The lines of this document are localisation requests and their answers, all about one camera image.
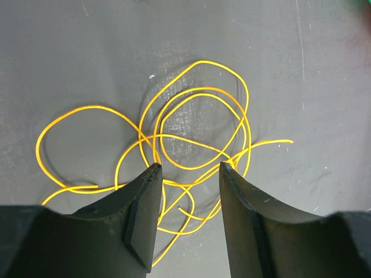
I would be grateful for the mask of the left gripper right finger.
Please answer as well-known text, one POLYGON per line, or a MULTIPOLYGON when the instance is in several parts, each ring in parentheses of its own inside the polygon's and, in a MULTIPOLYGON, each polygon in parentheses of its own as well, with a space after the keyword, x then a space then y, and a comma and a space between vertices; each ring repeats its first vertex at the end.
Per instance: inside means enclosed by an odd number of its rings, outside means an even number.
POLYGON ((369 212, 299 210, 225 162, 219 187, 232 277, 370 276, 369 212))

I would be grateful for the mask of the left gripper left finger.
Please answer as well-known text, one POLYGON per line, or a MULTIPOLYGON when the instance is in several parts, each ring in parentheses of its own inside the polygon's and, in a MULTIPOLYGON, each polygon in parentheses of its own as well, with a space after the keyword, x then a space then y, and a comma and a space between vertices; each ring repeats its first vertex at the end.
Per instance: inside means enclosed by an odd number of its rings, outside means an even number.
POLYGON ((162 166, 73 214, 1 207, 2 277, 146 277, 151 272, 162 166))

